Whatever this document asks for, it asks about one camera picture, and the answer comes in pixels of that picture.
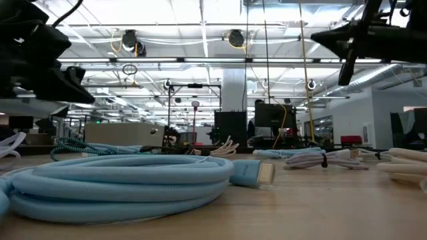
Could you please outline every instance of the white cable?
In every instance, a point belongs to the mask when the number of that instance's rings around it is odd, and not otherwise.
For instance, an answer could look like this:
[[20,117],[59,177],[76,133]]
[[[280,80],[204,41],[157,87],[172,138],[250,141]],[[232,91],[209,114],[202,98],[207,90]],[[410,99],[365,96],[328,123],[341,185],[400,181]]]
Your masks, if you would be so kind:
[[392,148],[388,151],[391,163],[379,163],[377,169],[393,180],[417,183],[427,193],[427,153]]
[[328,165],[338,165],[349,169],[369,169],[368,166],[350,157],[350,150],[339,150],[331,153],[298,153],[285,160],[285,169],[304,169],[322,165],[325,162]]
[[14,160],[8,162],[6,164],[0,165],[0,170],[10,169],[14,166],[16,161],[21,159],[21,155],[15,151],[15,148],[19,146],[19,144],[24,141],[26,134],[25,133],[17,133],[12,137],[8,137],[3,141],[0,141],[0,159],[8,154],[12,154],[15,156]]
[[378,161],[378,160],[391,161],[391,158],[392,158],[392,156],[388,154],[388,151],[374,152],[366,149],[358,149],[358,156],[361,157],[363,161]]
[[[220,148],[211,151],[210,155],[214,157],[228,157],[236,154],[236,148],[239,147],[239,143],[233,145],[233,140],[230,138],[231,136],[228,136],[226,143],[224,143]],[[201,150],[194,149],[194,154],[201,155]]]

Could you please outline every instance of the fluorescent light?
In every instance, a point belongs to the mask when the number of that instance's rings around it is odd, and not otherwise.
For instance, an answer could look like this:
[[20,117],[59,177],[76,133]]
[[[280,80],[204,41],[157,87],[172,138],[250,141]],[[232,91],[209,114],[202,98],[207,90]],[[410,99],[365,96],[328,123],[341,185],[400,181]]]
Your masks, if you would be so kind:
[[80,58],[80,59],[58,59],[58,61],[62,63],[107,63],[109,62],[109,59],[106,58]]
[[339,59],[320,59],[320,63],[345,63],[346,60],[343,59],[340,61]]
[[188,63],[244,63],[246,60],[244,58],[191,58],[186,57],[184,59]]
[[316,97],[316,99],[349,99],[349,96],[337,96],[337,97]]
[[117,62],[120,63],[160,63],[160,62],[176,62],[176,58],[171,57],[136,57],[136,58],[118,58]]
[[[267,63],[267,59],[252,59],[254,63]],[[269,63],[303,63],[304,59],[268,59]],[[307,63],[312,63],[313,59],[307,59]]]
[[356,63],[380,63],[379,59],[356,59]]
[[78,107],[82,107],[82,108],[94,108],[95,107],[93,105],[85,104],[85,103],[74,103],[74,105],[76,105]]
[[18,94],[17,98],[35,98],[34,94]]

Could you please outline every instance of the yellow cable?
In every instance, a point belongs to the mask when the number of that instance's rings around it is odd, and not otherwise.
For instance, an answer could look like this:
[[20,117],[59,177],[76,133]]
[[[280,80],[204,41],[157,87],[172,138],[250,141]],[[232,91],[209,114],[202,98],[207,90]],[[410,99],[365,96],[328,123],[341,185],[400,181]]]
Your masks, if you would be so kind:
[[[268,92],[267,89],[262,85],[260,79],[256,76],[254,68],[252,68],[252,66],[251,66],[251,70],[254,73],[256,80],[261,85],[262,89],[264,89],[265,92]],[[283,129],[283,127],[285,125],[286,115],[288,114],[288,110],[286,110],[286,107],[283,106],[281,103],[279,103],[279,101],[277,101],[274,97],[273,97],[273,101],[275,101],[278,105],[280,105],[280,107],[283,107],[283,109],[285,110],[285,116],[284,116],[283,121],[282,121],[282,127],[280,127],[281,129]],[[276,143],[278,142],[280,136],[281,136],[281,134],[280,134],[280,131],[279,131],[278,137],[276,137],[276,140],[274,141],[273,148],[276,146]]]
[[312,136],[312,142],[315,142],[312,106],[310,103],[310,97],[308,96],[309,91],[308,91],[308,77],[307,77],[306,44],[304,43],[304,23],[302,21],[302,0],[299,0],[299,6],[300,6],[300,17],[301,17],[300,27],[301,27],[302,57],[304,58],[304,75],[306,77],[307,107],[308,107],[308,115],[310,116],[310,135]]
[[110,46],[111,46],[111,49],[113,49],[113,51],[115,51],[116,53],[118,53],[118,52],[120,52],[120,50],[121,50],[121,44],[122,44],[122,41],[123,41],[123,34],[120,36],[120,46],[119,46],[119,49],[117,50],[117,49],[116,49],[116,48],[114,48],[114,46],[113,46],[114,33],[115,33],[115,30],[114,30],[114,31],[113,31],[113,33],[111,34],[111,41],[109,42],[109,44],[110,44]]

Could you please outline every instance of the teal patterned cable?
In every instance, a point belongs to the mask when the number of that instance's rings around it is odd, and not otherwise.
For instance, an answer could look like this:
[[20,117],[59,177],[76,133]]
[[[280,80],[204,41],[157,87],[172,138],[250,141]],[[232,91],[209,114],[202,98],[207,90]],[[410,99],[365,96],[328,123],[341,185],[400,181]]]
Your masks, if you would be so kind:
[[[76,147],[67,145],[67,143],[73,143],[76,145],[81,145],[83,147]],[[50,152],[50,157],[54,161],[58,161],[55,154],[62,151],[72,151],[76,153],[88,153],[94,155],[150,155],[150,152],[140,153],[139,149],[142,146],[113,146],[105,144],[96,144],[96,143],[86,143],[82,140],[71,138],[71,137],[60,137],[57,139],[58,147],[54,148]]]

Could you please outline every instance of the table surface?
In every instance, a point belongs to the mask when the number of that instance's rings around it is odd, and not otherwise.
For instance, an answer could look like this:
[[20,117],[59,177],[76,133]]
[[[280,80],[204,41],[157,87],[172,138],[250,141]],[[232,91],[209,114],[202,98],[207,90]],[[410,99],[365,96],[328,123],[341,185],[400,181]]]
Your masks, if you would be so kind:
[[[16,167],[48,162],[48,156],[28,156]],[[107,225],[46,223],[10,213],[0,224],[0,239],[427,238],[427,194],[389,180],[373,163],[368,171],[355,171],[333,166],[283,170],[282,161],[266,162],[276,166],[273,185],[230,186],[214,202],[193,211]]]

